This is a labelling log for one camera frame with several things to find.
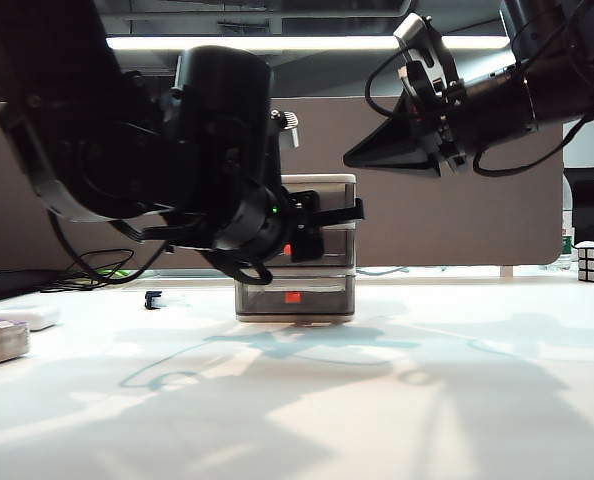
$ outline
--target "gray partition wall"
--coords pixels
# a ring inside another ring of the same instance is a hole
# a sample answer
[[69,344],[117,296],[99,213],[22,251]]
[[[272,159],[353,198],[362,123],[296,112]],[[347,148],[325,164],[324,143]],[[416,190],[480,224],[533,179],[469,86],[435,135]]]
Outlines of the gray partition wall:
[[[380,99],[385,105],[394,99]],[[284,173],[354,173],[367,220],[357,237],[358,265],[519,265],[548,263],[561,246],[561,155],[529,173],[489,179],[471,171],[440,179],[346,168],[343,153],[382,118],[363,98],[282,99],[297,113],[301,147],[283,152]],[[561,127],[491,150],[492,168],[530,162],[561,141]],[[139,225],[156,221],[142,219]],[[135,265],[154,245],[133,244],[103,224],[65,228],[80,252],[134,247]],[[0,132],[0,269],[63,268],[40,202]],[[165,255],[158,268],[206,267],[192,251]]]

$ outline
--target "black clamp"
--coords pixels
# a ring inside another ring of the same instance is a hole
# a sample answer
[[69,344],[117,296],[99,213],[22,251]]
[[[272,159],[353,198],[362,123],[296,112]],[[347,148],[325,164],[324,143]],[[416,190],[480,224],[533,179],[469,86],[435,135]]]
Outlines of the black clamp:
[[161,297],[161,290],[148,290],[146,292],[146,303],[144,303],[146,310],[158,310],[159,307],[155,306],[155,301],[159,297]]

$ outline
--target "fluorescent light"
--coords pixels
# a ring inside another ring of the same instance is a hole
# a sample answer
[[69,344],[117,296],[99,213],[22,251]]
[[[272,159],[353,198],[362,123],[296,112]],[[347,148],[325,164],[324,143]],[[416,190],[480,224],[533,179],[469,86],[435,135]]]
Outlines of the fluorescent light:
[[113,37],[108,45],[114,50],[187,50],[203,45],[218,45],[240,50],[394,50],[397,40],[374,37]]
[[446,36],[442,40],[451,50],[500,50],[510,43],[508,37],[502,36]]
[[[508,45],[508,37],[443,37],[452,50],[500,50]],[[282,50],[395,50],[395,37],[110,37],[108,45],[114,50],[187,50],[202,45],[218,45],[251,52]]]

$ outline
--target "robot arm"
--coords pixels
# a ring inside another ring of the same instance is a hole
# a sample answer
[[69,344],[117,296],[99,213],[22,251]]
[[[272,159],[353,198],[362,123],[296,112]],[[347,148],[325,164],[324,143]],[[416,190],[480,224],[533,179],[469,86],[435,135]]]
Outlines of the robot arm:
[[[561,148],[594,120],[594,0],[504,0],[501,15],[516,63],[464,83],[430,19],[411,14],[395,32],[404,60],[399,103],[392,112],[376,108],[390,119],[345,155],[346,165],[439,176],[440,162],[458,170],[472,160],[479,174],[513,175],[548,156],[491,171],[483,153],[580,119]],[[368,91],[367,100],[375,106]]]
[[[279,138],[294,121],[269,111],[271,70],[250,53],[187,53],[155,103],[137,72],[121,72],[92,0],[0,0],[0,79],[0,124],[71,256],[56,216],[198,249],[265,284],[263,262],[285,244],[295,261],[318,258],[320,227],[363,216],[360,200],[319,212],[316,193],[282,187]],[[125,222],[145,214],[167,226]]]

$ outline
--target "white desk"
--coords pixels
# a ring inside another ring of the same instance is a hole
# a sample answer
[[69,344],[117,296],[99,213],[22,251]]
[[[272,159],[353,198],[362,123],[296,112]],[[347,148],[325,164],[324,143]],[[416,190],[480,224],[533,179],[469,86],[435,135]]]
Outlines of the white desk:
[[329,328],[238,324],[228,284],[0,302],[62,308],[0,365],[0,480],[594,480],[594,285],[404,278]]

